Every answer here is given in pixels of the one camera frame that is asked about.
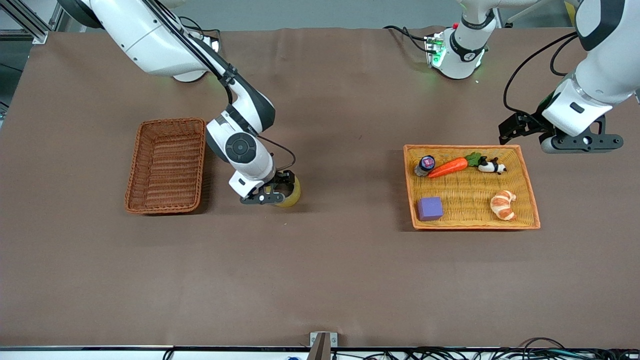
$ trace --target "floor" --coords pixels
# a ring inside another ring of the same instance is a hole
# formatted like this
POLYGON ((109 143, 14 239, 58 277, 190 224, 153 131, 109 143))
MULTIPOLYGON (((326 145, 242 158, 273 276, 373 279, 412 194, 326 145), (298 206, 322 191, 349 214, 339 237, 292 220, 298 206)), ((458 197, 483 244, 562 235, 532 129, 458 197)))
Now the floor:
MULTIPOLYGON (((391 24, 424 28, 452 24, 460 20, 461 14, 460 6, 453 0, 191 0, 174 11, 191 17, 203 28, 222 31, 382 28, 391 24)), ((502 18, 506 20, 517 12, 502 10, 502 18)), ((564 3, 558 0, 518 21, 515 27, 570 25, 564 3)), ((0 21, 0 29, 12 26, 0 21)), ((30 42, 0 41, 0 63, 22 69, 31 47, 30 42)), ((0 66, 0 101, 11 103, 19 79, 19 71, 0 66)))

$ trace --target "toy croissant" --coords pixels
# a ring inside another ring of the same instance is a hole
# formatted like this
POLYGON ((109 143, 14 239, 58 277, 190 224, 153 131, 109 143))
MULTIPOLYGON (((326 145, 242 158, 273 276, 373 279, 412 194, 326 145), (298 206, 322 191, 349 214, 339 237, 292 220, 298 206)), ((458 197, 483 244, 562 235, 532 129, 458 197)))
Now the toy croissant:
POLYGON ((500 218, 500 220, 511 221, 517 218, 511 209, 511 201, 516 199, 516 195, 512 192, 503 190, 491 199, 491 210, 500 218))

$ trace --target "empty basket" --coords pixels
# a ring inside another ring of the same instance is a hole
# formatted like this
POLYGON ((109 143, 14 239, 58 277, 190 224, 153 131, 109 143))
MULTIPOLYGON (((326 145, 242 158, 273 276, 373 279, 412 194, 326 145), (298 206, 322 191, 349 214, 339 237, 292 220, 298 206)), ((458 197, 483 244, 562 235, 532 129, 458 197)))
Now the empty basket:
POLYGON ((206 123, 202 119, 140 124, 125 209, 133 214, 186 213, 200 203, 206 123))

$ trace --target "small jar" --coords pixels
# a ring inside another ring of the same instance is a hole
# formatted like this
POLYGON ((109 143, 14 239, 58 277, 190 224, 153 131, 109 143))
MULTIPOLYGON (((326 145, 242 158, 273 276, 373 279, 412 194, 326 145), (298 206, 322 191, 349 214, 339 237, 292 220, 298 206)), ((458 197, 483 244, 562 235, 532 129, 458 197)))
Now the small jar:
POLYGON ((429 172, 436 167, 436 159, 431 155, 427 155, 418 161, 413 172, 420 177, 429 175, 429 172))

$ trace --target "toy panda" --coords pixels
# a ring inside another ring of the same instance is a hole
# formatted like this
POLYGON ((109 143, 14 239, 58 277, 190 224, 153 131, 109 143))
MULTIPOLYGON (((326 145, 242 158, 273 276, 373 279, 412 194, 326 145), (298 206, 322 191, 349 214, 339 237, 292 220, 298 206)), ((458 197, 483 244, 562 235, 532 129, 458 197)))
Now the toy panda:
POLYGON ((498 164, 498 158, 494 158, 493 160, 487 162, 486 156, 480 158, 480 165, 478 165, 478 170, 482 172, 496 172, 498 175, 501 175, 503 172, 507 171, 507 167, 504 164, 498 164))

